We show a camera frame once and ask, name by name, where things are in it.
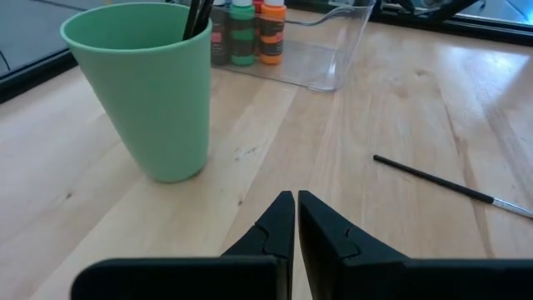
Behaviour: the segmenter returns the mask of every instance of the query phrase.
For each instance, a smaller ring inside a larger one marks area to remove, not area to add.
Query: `cup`
[[[137,2],[69,18],[62,38],[127,150],[161,182],[207,161],[212,25],[182,41],[189,8]]]

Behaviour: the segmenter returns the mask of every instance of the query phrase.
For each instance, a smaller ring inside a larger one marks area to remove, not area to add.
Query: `wooden table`
[[[213,70],[209,162],[139,170],[78,68],[0,106],[0,298],[67,299],[113,257],[216,256],[309,189],[422,258],[531,258],[533,222],[372,154],[533,208],[533,48],[369,24],[336,93]],[[294,298],[310,299],[298,241]]]

